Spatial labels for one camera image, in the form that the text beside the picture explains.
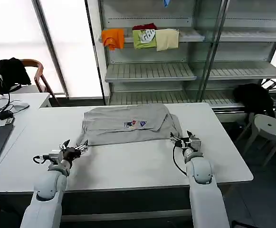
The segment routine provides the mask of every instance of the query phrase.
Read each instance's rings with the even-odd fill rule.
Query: folded clothes
[[[84,113],[77,145],[107,145],[182,137],[178,118],[163,104],[99,107]]]
[[[155,30],[133,30],[133,46],[135,49],[156,47]]]
[[[154,23],[146,24],[146,25],[136,25],[133,27],[133,30],[143,30],[143,29],[157,29],[157,26],[155,26]]]
[[[102,31],[102,42],[104,46],[108,46],[109,50],[113,51],[116,48],[123,49],[124,47],[124,31],[123,29],[109,29]]]
[[[179,47],[179,31],[175,29],[156,30],[157,51]]]

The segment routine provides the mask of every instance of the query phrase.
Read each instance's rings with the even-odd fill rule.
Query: gray t-shirt
[[[182,137],[178,118],[163,104],[99,107],[84,113],[79,146],[132,143]]]

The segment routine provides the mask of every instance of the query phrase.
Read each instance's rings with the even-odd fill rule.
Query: white table
[[[183,133],[189,130],[202,140],[204,156],[214,165],[218,184],[253,180],[253,175],[207,103],[167,104],[177,115]],[[95,107],[42,108],[14,143],[0,164],[0,192],[32,192],[34,181],[46,173],[48,162],[32,158],[58,149],[81,131],[83,113]],[[169,140],[90,147],[74,161],[68,191],[148,189],[188,186],[174,165]],[[176,161],[184,169],[176,150]]]
[[[0,98],[8,98],[8,95],[1,96]],[[35,93],[35,94],[10,94],[10,101],[21,100],[30,105],[29,108],[14,114],[15,121],[13,123],[14,128],[7,140],[3,151],[0,154],[0,163],[8,154],[10,148],[13,146],[14,142],[18,139],[20,134],[23,132],[24,128],[33,119],[35,112],[41,108],[50,105],[49,103],[49,93]],[[0,108],[7,103],[7,100],[0,100]],[[5,125],[6,120],[0,120],[0,126]]]

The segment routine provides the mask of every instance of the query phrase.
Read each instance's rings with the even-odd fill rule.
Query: red cloth
[[[154,23],[146,24],[146,25],[136,25],[133,27],[133,30],[145,30],[145,29],[157,29]]]

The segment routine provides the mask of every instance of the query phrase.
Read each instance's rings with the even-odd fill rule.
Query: power adapter
[[[0,120],[6,120],[12,117],[13,117],[13,113],[10,110],[5,110],[0,113]]]

